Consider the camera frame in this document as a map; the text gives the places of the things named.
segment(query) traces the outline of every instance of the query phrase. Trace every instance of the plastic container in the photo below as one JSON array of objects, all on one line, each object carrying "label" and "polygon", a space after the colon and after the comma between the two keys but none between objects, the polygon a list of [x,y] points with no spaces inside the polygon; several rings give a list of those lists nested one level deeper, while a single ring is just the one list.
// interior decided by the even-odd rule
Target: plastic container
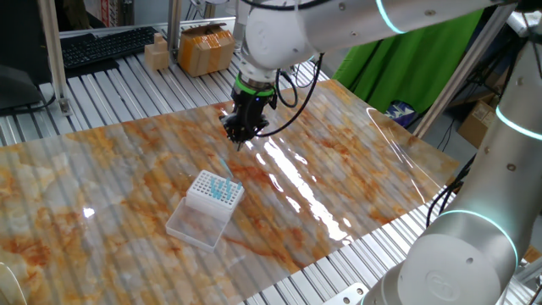
[{"label": "plastic container", "polygon": [[186,193],[186,205],[229,221],[245,189],[239,183],[202,170]]},{"label": "plastic container", "polygon": [[189,207],[184,197],[166,223],[166,232],[204,251],[213,252],[229,221]]}]

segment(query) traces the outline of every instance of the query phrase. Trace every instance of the clear plastic box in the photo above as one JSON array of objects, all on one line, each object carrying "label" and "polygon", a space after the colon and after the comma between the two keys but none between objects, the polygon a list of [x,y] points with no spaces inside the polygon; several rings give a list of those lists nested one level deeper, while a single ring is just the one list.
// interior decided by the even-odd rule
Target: clear plastic box
[{"label": "clear plastic box", "polygon": [[244,192],[241,183],[202,170],[166,223],[166,232],[213,252]]},{"label": "clear plastic box", "polygon": [[213,252],[229,221],[216,219],[189,207],[184,197],[166,223],[166,232],[202,250]]}]

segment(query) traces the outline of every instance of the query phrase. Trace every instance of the robotic arm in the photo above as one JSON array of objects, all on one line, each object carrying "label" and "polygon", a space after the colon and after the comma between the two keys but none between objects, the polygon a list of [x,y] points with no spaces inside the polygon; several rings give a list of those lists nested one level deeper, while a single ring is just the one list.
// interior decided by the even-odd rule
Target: robotic arm
[{"label": "robotic arm", "polygon": [[377,41],[453,19],[495,4],[492,0],[271,0],[255,7],[246,25],[235,109],[221,118],[239,147],[263,130],[262,116],[274,94],[277,69],[312,55]]},{"label": "robotic arm", "polygon": [[[246,26],[234,112],[221,117],[229,139],[241,146],[267,126],[262,111],[277,106],[276,69],[493,4],[314,0],[296,8],[293,0],[267,1],[271,7],[254,8]],[[531,40],[462,191],[362,305],[492,305],[505,290],[542,209],[542,29]]]}]

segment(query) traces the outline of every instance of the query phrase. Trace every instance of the keyboard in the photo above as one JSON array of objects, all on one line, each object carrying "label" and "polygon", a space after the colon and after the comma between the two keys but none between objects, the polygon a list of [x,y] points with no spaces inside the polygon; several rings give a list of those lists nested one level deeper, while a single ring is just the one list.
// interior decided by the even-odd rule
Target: keyboard
[{"label": "keyboard", "polygon": [[73,69],[108,58],[143,52],[145,45],[154,43],[155,33],[158,31],[148,26],[98,38],[88,36],[67,46],[63,44],[64,67]]}]

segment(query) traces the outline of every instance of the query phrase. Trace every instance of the plastic sheet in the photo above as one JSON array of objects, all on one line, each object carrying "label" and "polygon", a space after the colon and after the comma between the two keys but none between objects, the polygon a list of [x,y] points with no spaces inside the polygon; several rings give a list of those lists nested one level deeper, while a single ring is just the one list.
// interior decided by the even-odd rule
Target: plastic sheet
[{"label": "plastic sheet", "polygon": [[[0,148],[8,301],[236,304],[428,201],[457,166],[332,80],[241,152],[229,107]],[[246,198],[208,253],[165,223],[200,170],[228,176],[221,159]]]}]

